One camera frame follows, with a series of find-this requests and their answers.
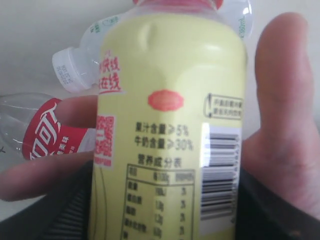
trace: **nutrition facts table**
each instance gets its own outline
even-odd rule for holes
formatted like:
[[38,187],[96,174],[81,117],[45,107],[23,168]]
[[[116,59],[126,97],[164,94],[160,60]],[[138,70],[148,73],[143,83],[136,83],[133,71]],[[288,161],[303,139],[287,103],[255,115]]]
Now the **nutrition facts table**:
[[120,240],[192,240],[195,171],[128,164]]

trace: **yellow label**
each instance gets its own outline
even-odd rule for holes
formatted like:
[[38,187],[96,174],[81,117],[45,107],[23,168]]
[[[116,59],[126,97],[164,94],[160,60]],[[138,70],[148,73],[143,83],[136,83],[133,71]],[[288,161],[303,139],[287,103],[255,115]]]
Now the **yellow label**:
[[233,240],[246,50],[227,26],[154,14],[101,48],[90,240]]

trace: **black fabric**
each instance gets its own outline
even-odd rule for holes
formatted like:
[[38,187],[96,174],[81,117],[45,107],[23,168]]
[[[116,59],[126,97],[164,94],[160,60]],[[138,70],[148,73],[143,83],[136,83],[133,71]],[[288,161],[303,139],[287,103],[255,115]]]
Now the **black fabric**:
[[[0,222],[0,240],[87,240],[92,170],[91,161],[34,205]],[[236,240],[318,239],[320,222],[241,171]]]

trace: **bottle neck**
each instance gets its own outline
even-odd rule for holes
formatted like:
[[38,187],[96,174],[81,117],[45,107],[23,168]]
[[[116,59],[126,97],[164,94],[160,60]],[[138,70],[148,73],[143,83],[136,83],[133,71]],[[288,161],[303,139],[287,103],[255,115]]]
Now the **bottle neck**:
[[142,0],[139,5],[153,5],[164,7],[198,7],[209,8],[212,10],[217,9],[216,0]]

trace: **transparent bottle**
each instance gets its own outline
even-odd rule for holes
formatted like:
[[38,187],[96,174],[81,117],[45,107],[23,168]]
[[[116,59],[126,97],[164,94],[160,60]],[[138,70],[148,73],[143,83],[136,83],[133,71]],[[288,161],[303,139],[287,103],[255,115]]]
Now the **transparent bottle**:
[[[253,21],[249,0],[217,0],[217,9],[241,38],[251,34]],[[123,14],[118,14],[93,23],[85,31],[78,48],[69,47],[53,55],[56,76],[68,92],[88,90],[99,82],[100,47],[105,34],[121,22],[122,17]]]
[[89,239],[234,240],[247,77],[238,31],[214,0],[141,0],[99,55]]
[[95,129],[75,128],[57,121],[61,100],[42,93],[0,97],[0,136],[26,160],[57,154],[92,151]]

